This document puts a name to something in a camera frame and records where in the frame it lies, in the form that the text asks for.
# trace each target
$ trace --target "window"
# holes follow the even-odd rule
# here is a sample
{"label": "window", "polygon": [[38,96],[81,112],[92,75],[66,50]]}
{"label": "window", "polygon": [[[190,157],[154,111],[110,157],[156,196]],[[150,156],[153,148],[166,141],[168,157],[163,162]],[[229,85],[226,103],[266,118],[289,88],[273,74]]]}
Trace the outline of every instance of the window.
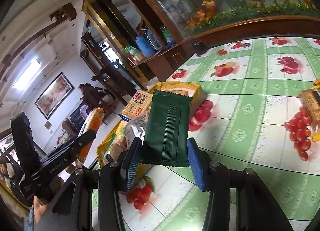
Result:
{"label": "window", "polygon": [[120,58],[117,56],[117,54],[113,51],[113,49],[109,46],[109,44],[106,41],[103,44],[101,44],[100,47],[111,62],[115,62],[117,59],[119,59],[119,64],[122,65]]}
{"label": "window", "polygon": [[35,74],[40,67],[40,63],[36,59],[33,59],[20,78],[13,84],[13,87],[18,90],[26,89],[36,78]]}

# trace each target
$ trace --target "human hand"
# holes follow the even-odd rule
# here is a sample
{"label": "human hand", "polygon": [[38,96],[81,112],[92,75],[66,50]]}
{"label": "human hand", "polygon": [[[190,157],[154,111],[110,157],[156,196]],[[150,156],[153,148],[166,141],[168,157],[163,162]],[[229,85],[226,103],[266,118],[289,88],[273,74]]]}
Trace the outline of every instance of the human hand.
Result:
{"label": "human hand", "polygon": [[[59,181],[59,187],[61,188],[64,184],[64,180],[60,177],[58,177]],[[43,216],[44,212],[47,210],[49,204],[42,205],[40,200],[34,196],[33,197],[33,208],[35,212],[35,221],[36,223],[39,223],[40,218]]]}

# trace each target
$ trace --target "white wall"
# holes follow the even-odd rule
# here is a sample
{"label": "white wall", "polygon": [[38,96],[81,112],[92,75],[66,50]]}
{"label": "white wall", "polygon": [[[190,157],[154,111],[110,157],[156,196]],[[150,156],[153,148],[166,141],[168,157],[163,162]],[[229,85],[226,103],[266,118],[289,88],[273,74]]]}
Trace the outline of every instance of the white wall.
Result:
{"label": "white wall", "polygon": [[[41,93],[61,72],[64,73],[75,89],[66,99],[64,99],[60,106],[51,115],[49,122],[52,126],[47,130],[47,128],[44,127],[47,119],[36,107],[35,102]],[[47,76],[47,79],[42,83],[42,85],[39,86],[39,88],[28,98],[27,103],[24,105],[22,110],[29,118],[33,139],[41,148],[44,148],[50,139],[50,131],[53,130],[54,132],[71,109],[80,101],[82,93],[78,90],[78,86],[80,84],[93,83],[91,81],[91,77],[93,75],[93,72],[79,56],[67,57],[58,66],[56,66],[56,69]]]}

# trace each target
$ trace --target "ceiling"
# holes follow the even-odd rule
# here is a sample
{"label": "ceiling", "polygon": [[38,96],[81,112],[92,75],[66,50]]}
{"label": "ceiling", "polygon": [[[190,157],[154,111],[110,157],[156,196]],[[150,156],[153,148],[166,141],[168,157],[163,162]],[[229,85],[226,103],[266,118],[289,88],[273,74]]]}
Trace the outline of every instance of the ceiling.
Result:
{"label": "ceiling", "polygon": [[[4,76],[0,78],[0,132],[10,127],[10,119],[17,115],[28,96],[45,80],[45,75],[52,71],[57,63],[71,55],[79,55],[81,36],[86,31],[86,16],[81,11],[83,0],[15,0],[3,22],[0,24],[0,70],[2,60],[12,54],[30,36],[55,22],[49,15],[71,2],[76,9],[77,18],[68,20],[40,36],[16,56]],[[128,4],[127,0],[114,1],[116,6]],[[18,91],[12,87],[29,63],[36,58],[41,64],[41,72],[28,89]]]}

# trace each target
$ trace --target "framed painting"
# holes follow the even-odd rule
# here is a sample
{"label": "framed painting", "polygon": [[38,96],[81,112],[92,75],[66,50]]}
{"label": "framed painting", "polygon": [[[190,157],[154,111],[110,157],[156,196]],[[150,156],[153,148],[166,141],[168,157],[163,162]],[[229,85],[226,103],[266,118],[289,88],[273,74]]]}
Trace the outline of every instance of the framed painting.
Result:
{"label": "framed painting", "polygon": [[73,85],[61,72],[36,100],[35,105],[49,119],[63,100],[74,90]]}

